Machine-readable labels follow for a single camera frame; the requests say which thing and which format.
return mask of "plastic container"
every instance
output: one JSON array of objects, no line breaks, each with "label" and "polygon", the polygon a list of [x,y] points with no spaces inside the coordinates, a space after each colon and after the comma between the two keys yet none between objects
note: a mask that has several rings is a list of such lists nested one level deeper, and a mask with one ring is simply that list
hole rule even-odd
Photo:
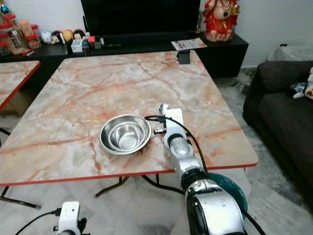
[{"label": "plastic container", "polygon": [[0,24],[1,35],[7,48],[15,55],[27,50],[28,46],[24,43],[19,31],[12,22]]},{"label": "plastic container", "polygon": [[31,24],[31,29],[33,30],[33,32],[37,35],[38,39],[41,41],[41,32],[38,28],[38,25],[36,24]]},{"label": "plastic container", "polygon": [[8,48],[6,47],[5,42],[0,43],[0,56],[4,57],[4,56],[8,56],[10,55],[11,52],[8,50]]},{"label": "plastic container", "polygon": [[24,34],[24,36],[31,36],[34,34],[33,30],[31,29],[31,26],[28,21],[22,21],[20,22],[20,28]]},{"label": "plastic container", "polygon": [[6,22],[12,22],[16,26],[16,15],[10,14],[3,16],[3,19]]},{"label": "plastic container", "polygon": [[30,35],[30,36],[25,36],[25,39],[28,43],[28,46],[31,49],[36,49],[36,48],[41,47],[40,40],[38,39],[36,34]]}]

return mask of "wire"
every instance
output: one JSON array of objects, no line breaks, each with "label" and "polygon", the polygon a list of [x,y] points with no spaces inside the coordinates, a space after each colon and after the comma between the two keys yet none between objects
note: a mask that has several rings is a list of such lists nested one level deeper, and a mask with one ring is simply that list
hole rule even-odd
[{"label": "wire", "polygon": [[164,118],[164,119],[168,119],[168,120],[170,120],[170,121],[176,123],[177,125],[179,125],[179,126],[180,126],[181,128],[183,128],[183,129],[187,132],[187,134],[192,138],[192,140],[194,141],[194,143],[195,143],[195,145],[196,145],[196,147],[197,147],[197,149],[198,149],[198,152],[199,152],[199,155],[200,155],[200,158],[201,158],[201,162],[202,162],[202,165],[203,165],[203,169],[204,169],[205,173],[208,174],[207,168],[206,168],[206,164],[205,164],[205,160],[204,160],[202,151],[201,151],[201,149],[200,149],[200,146],[199,146],[199,144],[198,144],[196,138],[192,135],[192,133],[191,133],[184,125],[182,125],[182,124],[179,123],[178,121],[176,121],[176,120],[174,120],[174,119],[172,119],[172,118],[170,118],[170,117],[166,117],[166,116],[151,115],[151,116],[146,116],[146,117],[145,117],[146,120],[149,120],[149,121],[159,121],[159,122],[161,122],[163,118]]},{"label": "wire", "polygon": [[[180,127],[182,127],[186,132],[187,134],[192,138],[192,140],[194,141],[198,151],[199,151],[199,154],[200,154],[200,157],[201,157],[201,161],[202,161],[202,165],[203,165],[203,168],[204,168],[204,171],[208,174],[208,171],[207,171],[207,168],[206,168],[206,164],[205,164],[205,161],[204,161],[204,157],[203,157],[203,154],[202,154],[202,151],[200,149],[200,146],[196,140],[196,138],[192,135],[192,133],[184,126],[182,125],[181,123],[179,123],[178,121],[170,118],[170,117],[166,117],[166,116],[161,116],[161,115],[151,115],[151,116],[146,116],[145,117],[146,120],[149,120],[149,121],[158,121],[158,122],[164,122],[164,119],[168,119],[174,123],[176,123],[177,125],[179,125]],[[261,235],[266,235],[265,232],[262,230],[262,228],[260,227],[260,225],[252,218],[252,216],[246,212],[244,209],[240,208],[242,214],[244,214],[248,220],[253,224],[253,226],[256,228],[256,230],[261,234]]]},{"label": "wire", "polygon": [[61,213],[61,208],[58,208],[56,209],[55,211],[51,211],[51,212],[48,212],[48,213],[44,213],[44,214],[41,214],[39,216],[37,216],[36,218],[34,218],[32,221],[28,222],[24,227],[22,227],[20,230],[18,230],[18,232],[15,234],[15,235],[18,235],[21,233],[21,231],[23,231],[25,228],[27,228],[32,222],[34,222],[35,220],[41,218],[41,217],[44,217],[45,215],[48,215],[48,214],[54,214],[55,216],[60,216],[60,213]]}]

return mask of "stainless steel bowl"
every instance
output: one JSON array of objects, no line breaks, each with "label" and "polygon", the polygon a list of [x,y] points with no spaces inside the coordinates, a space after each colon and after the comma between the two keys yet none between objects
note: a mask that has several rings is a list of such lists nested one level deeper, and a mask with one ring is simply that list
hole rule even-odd
[{"label": "stainless steel bowl", "polygon": [[151,136],[151,126],[141,116],[125,114],[112,118],[100,130],[101,146],[110,153],[126,155],[143,148]]}]

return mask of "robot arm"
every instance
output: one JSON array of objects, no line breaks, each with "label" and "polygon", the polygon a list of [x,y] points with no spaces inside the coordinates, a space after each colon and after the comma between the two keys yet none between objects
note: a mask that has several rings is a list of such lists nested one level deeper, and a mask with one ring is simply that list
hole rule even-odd
[{"label": "robot arm", "polygon": [[[181,109],[161,105],[160,112],[183,124]],[[164,144],[169,148],[185,193],[191,235],[244,235],[244,221],[234,198],[210,180],[196,159],[182,127],[165,120]]]}]

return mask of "red statue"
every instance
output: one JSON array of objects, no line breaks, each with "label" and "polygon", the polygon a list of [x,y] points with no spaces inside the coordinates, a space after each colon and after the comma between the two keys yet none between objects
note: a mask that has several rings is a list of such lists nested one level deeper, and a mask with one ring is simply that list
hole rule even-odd
[{"label": "red statue", "polygon": [[213,42],[231,40],[234,35],[232,25],[237,24],[239,13],[237,0],[209,0],[203,12],[206,23],[205,38]]}]

